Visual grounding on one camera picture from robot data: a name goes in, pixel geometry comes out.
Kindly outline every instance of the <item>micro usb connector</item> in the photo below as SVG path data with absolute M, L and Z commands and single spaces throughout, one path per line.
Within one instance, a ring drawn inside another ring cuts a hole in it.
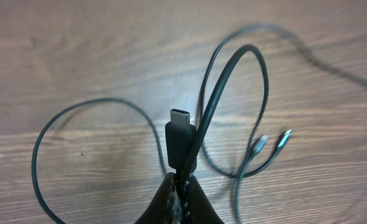
M 170 110 L 171 121 L 165 125 L 165 141 L 169 166 L 177 171 L 184 167 L 187 155 L 196 134 L 196 127 L 190 124 L 189 112 Z

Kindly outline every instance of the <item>cord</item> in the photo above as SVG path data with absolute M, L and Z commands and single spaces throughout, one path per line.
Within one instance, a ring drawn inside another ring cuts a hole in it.
M 48 207 L 48 205 L 46 204 L 44 198 L 41 195 L 39 182 L 37 180 L 37 166 L 36 166 L 37 165 L 37 153 L 39 151 L 39 146 L 41 144 L 41 140 L 42 140 L 44 134 L 49 129 L 49 127 L 51 127 L 51 125 L 59 117 L 61 117 L 65 113 L 67 113 L 71 110 L 74 110 L 75 108 L 81 107 L 81 106 L 91 105 L 91 104 L 95 104 L 95 103 L 107 103 L 107 102 L 124 104 L 124 105 L 132 108 L 133 110 L 137 111 L 140 115 L 142 115 L 146 119 L 148 125 L 152 128 L 154 138 L 156 139 L 157 152 L 159 153 L 159 161 L 160 161 L 160 166 L 161 166 L 162 172 L 163 172 L 164 175 L 167 174 L 167 169 L 165 168 L 165 164 L 164 164 L 164 160 L 163 160 L 163 154 L 162 154 L 162 149 L 161 149 L 161 145 L 160 145 L 160 139 L 159 139 L 159 135 L 157 134 L 156 127 L 154 126 L 154 124 L 153 124 L 152 120 L 150 119 L 150 117 L 148 117 L 148 115 L 146 115 L 145 111 L 140 109 L 140 107 L 136 106 L 135 104 L 133 104 L 133 103 L 127 101 L 127 100 L 119 99 L 119 98 L 98 98 L 98 99 L 94 99 L 94 100 L 90 100 L 90 101 L 84 101 L 84 102 L 81 102 L 81 103 L 77 103 L 73 106 L 69 106 L 68 108 L 66 108 L 66 109 L 62 110 L 61 112 L 59 112 L 58 114 L 56 114 L 50 121 L 48 121 L 48 123 L 45 125 L 45 127 L 41 130 L 41 132 L 39 134 L 39 137 L 37 138 L 37 140 L 34 144 L 33 156 L 32 156 L 31 171 L 32 171 L 32 181 L 33 181 L 33 188 L 34 188 L 35 196 L 37 197 L 37 200 L 39 201 L 40 206 L 42 207 L 42 209 L 57 224 L 65 224 L 65 222 L 63 222 L 58 216 L 56 216 L 56 214 L 54 214 L 54 212 L 51 211 L 51 209 Z
M 322 70 L 325 70 L 326 72 L 331 73 L 332 75 L 336 75 L 340 78 L 346 78 L 347 80 L 360 85 L 362 87 L 364 87 L 365 89 L 367 89 L 367 80 L 364 78 L 359 77 L 358 75 L 352 74 L 350 72 L 346 72 L 343 71 L 339 68 L 334 67 L 333 65 L 330 65 L 326 62 L 324 62 L 323 60 L 320 60 L 319 58 L 317 58 L 312 51 L 304 44 L 304 42 L 298 38 L 294 33 L 281 28 L 277 25 L 274 24 L 252 24 L 246 27 L 243 27 L 237 31 L 235 31 L 234 33 L 232 33 L 231 35 L 229 35 L 228 37 L 226 37 L 220 44 L 219 46 L 215 49 L 210 62 L 207 66 L 207 70 L 205 72 L 204 78 L 203 78 L 203 82 L 202 82 L 202 86 L 200 89 L 200 96 L 199 96 L 199 120 L 200 120 L 200 124 L 199 127 L 197 129 L 197 133 L 195 136 L 195 139 L 192 143 L 189 155 L 188 155 L 188 159 L 185 162 L 185 165 L 182 169 L 182 171 L 180 172 L 180 183 L 185 183 L 185 180 L 188 179 L 189 175 L 190 175 L 190 169 L 197 157 L 197 154 L 200 150 L 200 148 L 203 149 L 203 152 L 205 154 L 206 157 L 206 161 L 208 162 L 208 164 L 211 166 L 212 169 L 216 170 L 217 172 L 219 172 L 220 174 L 223 174 L 227 177 L 231 177 L 234 178 L 236 181 L 236 188 L 235 188 L 235 196 L 234 196 L 234 206 L 235 206 L 235 217 L 238 223 L 241 223 L 241 219 L 240 219 L 240 214 L 239 214 L 239 209 L 238 209 L 238 195 L 239 195 L 239 189 L 240 189 L 240 185 L 241 185 L 241 181 L 243 180 L 243 178 L 245 177 L 250 177 L 252 175 L 255 175 L 259 172 L 261 172 L 262 170 L 264 170 L 278 155 L 278 153 L 281 151 L 282 147 L 276 147 L 275 150 L 273 150 L 273 152 L 271 153 L 271 155 L 269 156 L 269 158 L 267 159 L 267 161 L 262 164 L 261 166 L 259 166 L 257 169 L 251 171 L 251 172 L 246 172 L 247 167 L 249 165 L 249 163 L 251 162 L 251 159 L 254 157 L 251 155 L 250 153 L 250 149 L 252 146 L 252 141 L 253 141 L 253 137 L 254 134 L 256 132 L 256 129 L 261 121 L 262 115 L 264 113 L 265 107 L 266 107 L 266 102 L 267 102 L 267 96 L 268 96 L 268 91 L 269 91 L 269 84 L 268 84 L 268 79 L 267 79 L 267 70 L 266 70 L 266 65 L 265 65 L 265 61 L 261 55 L 261 53 L 259 52 L 259 50 L 253 46 L 253 45 L 244 45 L 242 46 L 240 49 L 238 49 L 234 55 L 230 58 L 229 62 L 226 64 L 224 70 L 221 73 L 221 76 L 219 77 L 217 84 L 214 87 L 213 93 L 211 94 L 210 100 L 207 104 L 206 110 L 203 112 L 203 102 L 204 102 L 204 93 L 205 93 L 205 87 L 207 84 L 207 79 L 208 76 L 210 74 L 211 68 L 214 64 L 214 61 L 216 59 L 216 56 L 218 55 L 218 52 L 222 49 L 222 47 L 228 43 L 230 40 L 234 39 L 237 36 L 243 35 L 243 34 L 249 34 L 252 32 L 256 32 L 256 31 L 267 31 L 267 32 L 273 32 L 275 34 L 277 34 L 279 37 L 283 38 L 283 39 L 288 39 L 298 50 L 298 52 L 311 64 L 315 65 L 316 67 L 321 68 Z M 246 155 L 241 163 L 240 168 L 238 169 L 237 173 L 235 174 L 231 174 L 227 171 L 224 171 L 223 169 L 219 168 L 211 159 L 210 155 L 207 152 L 207 148 L 205 146 L 205 144 L 203 143 L 204 137 L 205 137 L 205 133 L 208 129 L 208 126 L 210 124 L 211 118 L 214 114 L 216 105 L 218 103 L 218 100 L 220 99 L 220 96 L 222 94 L 223 88 L 225 87 L 226 82 L 228 81 L 228 78 L 230 76 L 230 73 L 232 72 L 233 68 L 235 67 L 235 65 L 238 63 L 238 60 L 243 56 L 244 53 L 246 53 L 247 51 L 251 51 L 253 54 L 255 54 L 255 56 L 257 57 L 259 64 L 261 66 L 261 72 L 262 72 L 262 77 L 264 79 L 264 98 L 262 100 L 262 105 L 261 105 L 261 109 L 260 112 L 258 114 L 258 118 L 256 121 L 256 124 L 254 125 L 253 130 L 251 131 L 250 137 L 249 137 L 249 141 L 248 141 L 248 145 L 246 148 Z M 73 105 L 71 107 L 68 107 L 64 110 L 62 110 L 61 112 L 59 112 L 57 115 L 55 115 L 43 128 L 43 130 L 41 130 L 39 137 L 37 138 L 37 141 L 35 143 L 34 146 L 34 150 L 33 150 L 33 156 L 32 156 L 32 166 L 31 166 L 31 171 L 32 171 L 32 181 L 33 181 L 33 187 L 34 187 L 34 192 L 35 195 L 37 197 L 37 200 L 40 203 L 40 206 L 43 208 L 43 210 L 46 212 L 46 214 L 55 222 L 58 224 L 64 223 L 61 219 L 59 219 L 58 216 L 56 216 L 51 209 L 49 209 L 49 207 L 47 206 L 46 202 L 44 201 L 44 199 L 42 198 L 42 195 L 40 193 L 40 189 L 39 189 L 39 185 L 38 185 L 38 181 L 37 181 L 37 170 L 36 170 L 36 162 L 37 162 L 37 152 L 39 150 L 39 146 L 41 143 L 41 140 L 45 134 L 45 132 L 49 129 L 49 127 L 52 125 L 52 123 L 54 123 L 59 117 L 61 117 L 63 114 L 79 107 L 79 106 L 85 106 L 85 105 L 89 105 L 92 103 L 104 103 L 104 102 L 116 102 L 116 103 L 122 103 L 126 106 L 129 106 L 130 108 L 136 110 L 137 112 L 139 112 L 143 117 L 145 117 L 145 119 L 147 120 L 149 126 L 152 128 L 152 131 L 154 133 L 155 139 L 156 139 L 156 144 L 157 144 L 157 150 L 159 153 L 159 162 L 162 168 L 162 171 L 164 174 L 166 174 L 166 168 L 165 168 L 165 164 L 164 164 L 164 160 L 162 157 L 162 151 L 161 151 L 161 146 L 160 146 L 160 141 L 159 141 L 159 136 L 157 135 L 157 131 L 156 128 L 153 124 L 153 122 L 151 121 L 151 119 L 148 117 L 148 115 L 145 114 L 145 112 L 140 109 L 138 106 L 134 105 L 133 103 L 130 103 L 126 100 L 123 99 L 118 99 L 118 98 L 99 98 L 99 99 L 95 99 L 95 100 L 90 100 L 90 101 L 85 101 L 82 103 L 78 103 L 76 105 Z

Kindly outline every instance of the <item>usb connector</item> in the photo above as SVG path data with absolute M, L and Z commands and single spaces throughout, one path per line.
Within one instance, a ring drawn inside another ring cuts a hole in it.
M 190 124 L 189 112 L 170 110 L 171 121 L 165 125 L 165 141 L 169 166 L 177 171 L 182 170 L 187 159 L 196 127 Z

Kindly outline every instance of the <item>black cable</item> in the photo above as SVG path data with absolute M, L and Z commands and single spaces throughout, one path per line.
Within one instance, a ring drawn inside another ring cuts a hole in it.
M 183 168 L 183 170 L 181 171 L 181 175 L 180 175 L 180 183 L 185 183 L 185 181 L 188 179 L 189 175 L 190 175 L 190 169 L 192 167 L 192 164 L 194 163 L 197 154 L 200 150 L 200 147 L 202 147 L 203 152 L 205 154 L 206 160 L 208 162 L 208 164 L 211 166 L 212 169 L 216 170 L 217 172 L 231 177 L 231 178 L 235 178 L 236 179 L 236 190 L 235 190 L 235 196 L 234 196 L 234 204 L 235 204 L 235 217 L 238 223 L 241 223 L 241 219 L 240 219 L 240 215 L 239 215 L 239 210 L 238 210 L 238 194 L 239 194 L 239 188 L 240 188 L 240 183 L 242 181 L 243 178 L 245 177 L 250 177 L 252 175 L 255 175 L 259 172 L 261 172 L 262 170 L 264 170 L 272 161 L 273 159 L 276 158 L 276 156 L 278 155 L 278 153 L 281 151 L 282 147 L 276 147 L 275 150 L 273 150 L 273 152 L 271 153 L 271 155 L 269 156 L 268 160 L 262 164 L 261 166 L 259 166 L 257 169 L 251 171 L 251 172 L 247 172 L 246 173 L 246 169 L 249 165 L 249 163 L 251 162 L 251 159 L 254 157 L 252 155 L 249 154 L 249 150 L 251 148 L 251 144 L 253 141 L 253 137 L 254 134 L 256 132 L 256 129 L 259 125 L 259 122 L 262 118 L 262 115 L 264 113 L 265 107 L 266 107 L 266 102 L 267 102 L 267 97 L 268 97 L 268 91 L 269 91 L 269 84 L 268 84 L 268 78 L 267 78 L 267 70 L 266 70 L 266 65 L 265 65 L 265 61 L 261 55 L 261 53 L 259 52 L 259 50 L 252 45 L 245 45 L 242 46 L 239 50 L 237 50 L 235 52 L 235 54 L 230 58 L 229 62 L 226 64 L 224 70 L 221 73 L 220 78 L 217 81 L 217 84 L 214 87 L 213 93 L 211 94 L 210 100 L 207 104 L 206 110 L 203 113 L 203 102 L 204 102 L 204 93 L 205 93 L 205 87 L 207 84 L 207 79 L 208 76 L 210 74 L 211 68 L 214 64 L 214 61 L 216 59 L 216 56 L 218 55 L 218 52 L 222 49 L 222 47 L 229 42 L 230 40 L 234 39 L 235 37 L 242 35 L 242 34 L 248 34 L 248 33 L 252 33 L 252 32 L 256 32 L 256 31 L 267 31 L 267 32 L 273 32 L 275 34 L 277 34 L 279 37 L 282 37 L 283 39 L 288 39 L 295 47 L 296 49 L 299 51 L 299 53 L 306 59 L 308 60 L 310 63 L 312 63 L 313 65 L 315 65 L 316 67 L 321 68 L 322 70 L 325 70 L 327 72 L 330 72 L 333 75 L 336 75 L 340 78 L 346 78 L 347 80 L 354 82 L 364 88 L 367 89 L 367 80 L 359 77 L 358 75 L 352 74 L 350 72 L 346 72 L 343 70 L 340 70 L 339 68 L 336 68 L 322 60 L 320 60 L 319 58 L 317 58 L 312 51 L 304 44 L 304 42 L 299 39 L 294 33 L 283 29 L 277 25 L 274 24 L 252 24 L 246 27 L 243 27 L 242 29 L 239 29 L 237 31 L 235 31 L 234 33 L 232 33 L 231 35 L 229 35 L 228 37 L 226 37 L 220 44 L 219 46 L 215 49 L 211 59 L 210 59 L 210 63 L 207 66 L 207 70 L 205 72 L 204 78 L 203 78 L 203 82 L 202 82 L 202 87 L 200 89 L 200 96 L 199 96 L 199 120 L 200 120 L 200 124 L 195 136 L 195 140 L 193 141 L 188 159 L 185 163 L 185 166 Z M 235 174 L 231 174 L 229 172 L 224 171 L 223 169 L 219 168 L 211 159 L 210 155 L 207 153 L 207 149 L 206 146 L 203 143 L 204 137 L 205 137 L 205 133 L 208 129 L 208 126 L 210 124 L 211 118 L 214 114 L 216 105 L 218 103 L 218 100 L 220 99 L 220 96 L 222 94 L 223 88 L 225 87 L 226 82 L 228 81 L 228 78 L 232 72 L 232 70 L 234 69 L 235 65 L 238 63 L 238 60 L 241 58 L 241 56 L 243 56 L 244 53 L 246 53 L 247 51 L 252 51 L 255 56 L 257 57 L 260 66 L 261 66 L 261 72 L 262 72 L 262 77 L 264 79 L 264 98 L 262 100 L 262 105 L 261 105 L 261 109 L 260 112 L 258 114 L 258 118 L 256 121 L 256 124 L 254 125 L 253 130 L 251 131 L 250 137 L 249 137 L 249 141 L 247 144 L 247 148 L 246 148 L 246 155 L 241 163 L 240 168 L 238 169 L 237 173 Z M 112 102 L 117 102 L 117 103 L 122 103 L 125 104 L 129 107 L 131 107 L 132 109 L 138 111 L 141 115 L 143 115 L 143 117 L 146 118 L 147 122 L 149 123 L 149 126 L 152 128 L 155 139 L 156 139 L 156 143 L 157 143 L 157 150 L 159 152 L 159 160 L 160 160 L 160 165 L 162 167 L 162 171 L 164 174 L 166 174 L 166 169 L 165 169 L 165 165 L 164 165 L 164 160 L 162 157 L 162 151 L 161 151 L 161 146 L 160 146 L 160 141 L 159 141 L 159 137 L 157 135 L 156 132 L 156 128 L 153 125 L 151 119 L 145 114 L 145 112 L 140 109 L 138 106 L 123 100 L 123 99 L 116 99 L 116 98 L 100 98 L 100 99 L 96 99 L 96 100 L 91 100 L 91 101 L 86 101 L 86 102 L 82 102 L 76 105 L 73 105 L 67 109 L 62 110 L 61 112 L 59 112 L 56 116 L 54 116 L 48 123 L 47 125 L 45 125 L 44 129 L 41 131 L 39 137 L 37 138 L 37 141 L 35 143 L 34 146 L 34 150 L 33 150 L 33 157 L 32 157 L 32 181 L 33 181 L 33 186 L 34 186 L 34 191 L 35 191 L 35 195 L 41 205 L 41 207 L 44 209 L 44 211 L 46 212 L 46 214 L 55 222 L 55 223 L 64 223 L 63 221 L 61 221 L 61 219 L 59 219 L 47 206 L 47 204 L 45 203 L 44 199 L 41 196 L 40 193 L 40 189 L 39 189 L 39 185 L 38 185 L 38 181 L 37 181 L 37 171 L 36 171 L 36 160 L 37 160 L 37 151 L 39 149 L 39 145 L 41 143 L 41 139 L 43 138 L 45 132 L 49 129 L 49 127 L 52 125 L 52 123 L 58 119 L 59 117 L 61 117 L 61 115 L 67 113 L 68 111 L 77 108 L 79 106 L 84 106 L 84 105 L 88 105 L 88 104 L 92 104 L 92 103 L 101 103 L 101 102 L 108 102 L 108 101 L 112 101 Z
M 50 121 L 48 121 L 48 123 L 45 125 L 45 127 L 41 130 L 39 137 L 37 138 L 35 145 L 34 145 L 34 149 L 33 149 L 33 156 L 32 156 L 32 167 L 31 167 L 31 171 L 32 171 L 32 181 L 33 181 L 33 188 L 34 188 L 34 193 L 35 196 L 37 197 L 37 200 L 40 203 L 40 206 L 42 207 L 42 209 L 46 212 L 46 214 L 55 222 L 58 224 L 65 224 L 58 216 L 56 216 L 56 214 L 54 214 L 54 212 L 51 211 L 51 209 L 48 207 L 48 205 L 46 204 L 44 198 L 41 195 L 40 192 L 40 188 L 39 188 L 39 183 L 37 180 L 37 153 L 39 151 L 39 146 L 41 143 L 41 140 L 44 136 L 44 134 L 47 132 L 47 130 L 49 129 L 49 127 L 51 127 L 51 125 L 62 115 L 64 115 L 65 113 L 80 107 L 80 106 L 85 106 L 85 105 L 90 105 L 90 104 L 94 104 L 94 103 L 107 103 L 107 102 L 113 102 L 113 103 L 121 103 L 124 104 L 130 108 L 132 108 L 133 110 L 137 111 L 139 114 L 141 114 L 147 121 L 147 123 L 149 124 L 149 126 L 152 128 L 154 137 L 156 139 L 156 144 L 157 144 L 157 151 L 159 153 L 159 161 L 160 161 L 160 165 L 163 171 L 163 174 L 166 175 L 167 170 L 165 168 L 164 165 L 164 160 L 163 160 L 163 155 L 162 155 L 162 149 L 161 149 L 161 145 L 160 145 L 160 140 L 159 140 L 159 135 L 157 134 L 156 131 L 156 127 L 154 126 L 152 120 L 150 119 L 150 117 L 148 117 L 148 115 L 146 115 L 146 113 L 140 109 L 140 107 L 136 106 L 135 104 L 124 100 L 124 99 L 119 99 L 119 98 L 98 98 L 95 100 L 90 100 L 90 101 L 85 101 L 85 102 L 81 102 L 81 103 L 77 103 L 73 106 L 70 106 L 64 110 L 62 110 L 61 112 L 59 112 L 58 114 L 56 114 Z

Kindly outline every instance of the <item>brown wooden surface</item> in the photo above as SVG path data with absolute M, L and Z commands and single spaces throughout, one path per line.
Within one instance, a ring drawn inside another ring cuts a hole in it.
M 367 78 L 367 1 L 0 1 L 0 223 L 51 223 L 34 195 L 30 160 L 45 123 L 70 104 L 115 96 L 143 108 L 165 150 L 169 110 L 195 114 L 213 49 L 236 28 L 274 22 L 320 58 Z M 207 96 L 237 47 L 256 44 L 270 73 L 258 135 L 293 137 L 264 172 L 243 181 L 245 223 L 367 223 L 367 91 L 308 64 L 290 43 L 254 34 L 229 44 Z M 234 171 L 262 98 L 244 56 L 205 142 Z M 121 105 L 83 108 L 47 133 L 40 188 L 67 223 L 133 223 L 162 181 L 150 128 Z M 195 173 L 217 214 L 234 223 L 232 181 L 203 155 Z

